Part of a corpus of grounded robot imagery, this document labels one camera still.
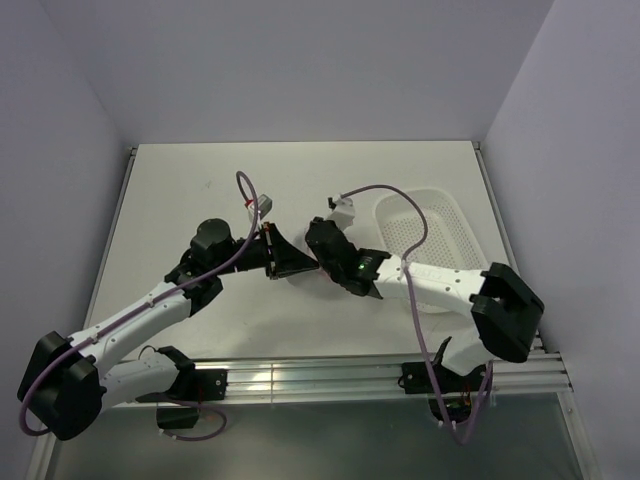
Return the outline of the white mesh laundry bag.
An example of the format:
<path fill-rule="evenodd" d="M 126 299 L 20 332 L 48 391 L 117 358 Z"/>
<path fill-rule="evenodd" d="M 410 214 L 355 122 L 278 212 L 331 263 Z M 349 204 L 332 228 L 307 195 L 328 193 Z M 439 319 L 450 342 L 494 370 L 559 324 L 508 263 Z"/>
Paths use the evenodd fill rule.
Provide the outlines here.
<path fill-rule="evenodd" d="M 307 256 L 315 259 L 305 242 L 305 235 L 308 228 L 299 229 L 291 243 Z M 334 283 L 328 274 L 321 268 L 308 270 L 302 273 L 294 274 L 286 278 L 286 281 L 292 286 L 303 290 L 304 292 L 318 298 L 333 298 L 340 295 L 339 285 Z"/>

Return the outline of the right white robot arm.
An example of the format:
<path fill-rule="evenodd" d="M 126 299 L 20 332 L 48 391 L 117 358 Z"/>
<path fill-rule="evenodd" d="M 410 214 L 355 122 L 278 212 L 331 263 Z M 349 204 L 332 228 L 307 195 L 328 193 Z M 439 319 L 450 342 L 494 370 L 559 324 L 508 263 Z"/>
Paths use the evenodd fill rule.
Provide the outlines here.
<path fill-rule="evenodd" d="M 446 340 L 433 365 L 435 383 L 452 390 L 493 359 L 524 363 L 544 303 L 508 265 L 456 270 L 406 262 L 356 248 L 332 220 L 313 219 L 305 242 L 330 279 L 357 296 L 414 300 L 465 317 L 470 326 Z"/>

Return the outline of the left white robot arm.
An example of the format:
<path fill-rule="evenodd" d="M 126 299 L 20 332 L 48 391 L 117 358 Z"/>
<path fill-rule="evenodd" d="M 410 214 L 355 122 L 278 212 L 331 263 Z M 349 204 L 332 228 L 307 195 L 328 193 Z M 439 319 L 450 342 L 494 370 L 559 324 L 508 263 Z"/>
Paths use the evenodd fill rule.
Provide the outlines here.
<path fill-rule="evenodd" d="M 262 269 L 277 280 L 318 267 L 273 223 L 253 224 L 247 238 L 235 240 L 226 221 L 204 221 L 178 265 L 143 298 L 91 328 L 67 337 L 51 332 L 37 342 L 17 393 L 20 428 L 36 435 L 27 424 L 33 414 L 45 433 L 69 440 L 120 403 L 145 400 L 195 408 L 223 398 L 224 385 L 205 379 L 174 347 L 158 348 L 134 362 L 123 358 L 208 306 L 222 292 L 226 274 Z"/>

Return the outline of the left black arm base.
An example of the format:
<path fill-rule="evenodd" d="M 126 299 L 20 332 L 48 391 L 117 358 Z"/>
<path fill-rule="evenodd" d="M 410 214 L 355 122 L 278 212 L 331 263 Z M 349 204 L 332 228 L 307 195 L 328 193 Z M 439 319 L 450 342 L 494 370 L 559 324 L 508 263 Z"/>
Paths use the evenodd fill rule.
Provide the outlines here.
<path fill-rule="evenodd" d="M 138 396 L 135 401 L 175 405 L 175 408 L 156 408 L 156 424 L 164 432 L 192 430 L 199 421 L 211 418 L 218 422 L 215 433 L 220 434 L 227 426 L 227 416 L 216 407 L 207 408 L 205 405 L 224 400 L 226 388 L 225 369 L 194 369 L 180 373 L 168 391 Z"/>

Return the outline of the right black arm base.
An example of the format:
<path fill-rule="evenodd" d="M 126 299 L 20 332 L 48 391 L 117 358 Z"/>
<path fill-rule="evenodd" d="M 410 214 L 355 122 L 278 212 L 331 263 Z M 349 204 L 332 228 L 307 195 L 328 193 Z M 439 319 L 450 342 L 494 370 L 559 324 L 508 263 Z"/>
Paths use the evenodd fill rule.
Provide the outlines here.
<path fill-rule="evenodd" d="M 479 366 L 464 377 L 439 365 L 435 365 L 433 369 L 441 394 L 444 397 L 444 405 L 450 420 L 455 422 L 466 421 L 472 411 L 472 396 L 479 391 L 482 381 L 485 379 L 486 367 Z M 397 384 L 407 395 L 435 395 L 434 387 L 423 362 L 403 363 Z"/>

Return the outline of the white perforated plastic basket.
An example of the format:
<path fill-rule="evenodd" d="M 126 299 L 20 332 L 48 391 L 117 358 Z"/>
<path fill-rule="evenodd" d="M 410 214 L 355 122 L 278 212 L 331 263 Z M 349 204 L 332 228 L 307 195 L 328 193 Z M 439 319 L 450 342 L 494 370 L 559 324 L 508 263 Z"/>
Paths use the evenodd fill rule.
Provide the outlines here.
<path fill-rule="evenodd" d="M 409 254 L 409 262 L 451 270 L 489 267 L 455 199 L 437 188 L 413 189 L 407 195 L 408 199 L 397 193 L 382 196 L 373 207 L 379 237 L 387 251 L 399 257 L 426 235 L 426 241 Z"/>

